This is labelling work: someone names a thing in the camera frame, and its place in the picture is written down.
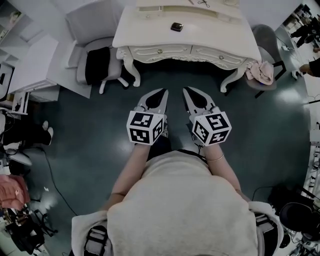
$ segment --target pink cloth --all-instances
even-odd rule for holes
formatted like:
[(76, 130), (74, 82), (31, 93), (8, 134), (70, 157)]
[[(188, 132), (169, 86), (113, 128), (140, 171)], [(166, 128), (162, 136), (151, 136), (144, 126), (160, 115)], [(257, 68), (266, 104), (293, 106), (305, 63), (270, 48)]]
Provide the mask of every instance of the pink cloth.
[(25, 203), (30, 202), (29, 193), (23, 177), (0, 175), (0, 203), (3, 208), (21, 210)]
[(249, 63), (245, 74), (249, 80), (256, 79), (267, 86), (274, 82), (274, 66), (268, 61), (255, 60)]

